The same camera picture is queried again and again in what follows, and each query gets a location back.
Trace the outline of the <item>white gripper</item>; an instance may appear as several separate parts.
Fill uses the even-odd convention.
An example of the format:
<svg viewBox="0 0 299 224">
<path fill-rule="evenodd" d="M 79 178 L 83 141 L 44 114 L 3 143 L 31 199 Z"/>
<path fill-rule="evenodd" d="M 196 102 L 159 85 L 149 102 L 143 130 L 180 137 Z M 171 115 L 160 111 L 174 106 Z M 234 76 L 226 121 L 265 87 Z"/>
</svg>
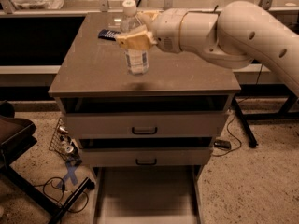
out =
<svg viewBox="0 0 299 224">
<path fill-rule="evenodd" d="M 138 11 L 145 25 L 116 35 L 116 41 L 123 49 L 150 50 L 157 44 L 163 52 L 180 53 L 180 27 L 187 13 L 183 8 L 171 8 L 162 13 L 159 10 Z"/>
</svg>

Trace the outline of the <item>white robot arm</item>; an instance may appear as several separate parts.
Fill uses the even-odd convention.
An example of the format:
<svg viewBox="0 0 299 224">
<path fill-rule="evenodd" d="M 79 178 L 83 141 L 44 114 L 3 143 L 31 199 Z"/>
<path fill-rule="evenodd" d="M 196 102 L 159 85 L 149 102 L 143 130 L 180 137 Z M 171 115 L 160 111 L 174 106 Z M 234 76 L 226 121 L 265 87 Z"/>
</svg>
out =
<svg viewBox="0 0 299 224">
<path fill-rule="evenodd" d="M 299 35 L 261 7 L 234 1 L 218 14 L 171 8 L 138 17 L 143 25 L 116 36 L 124 49 L 187 51 L 230 69 L 256 60 L 299 96 Z"/>
</svg>

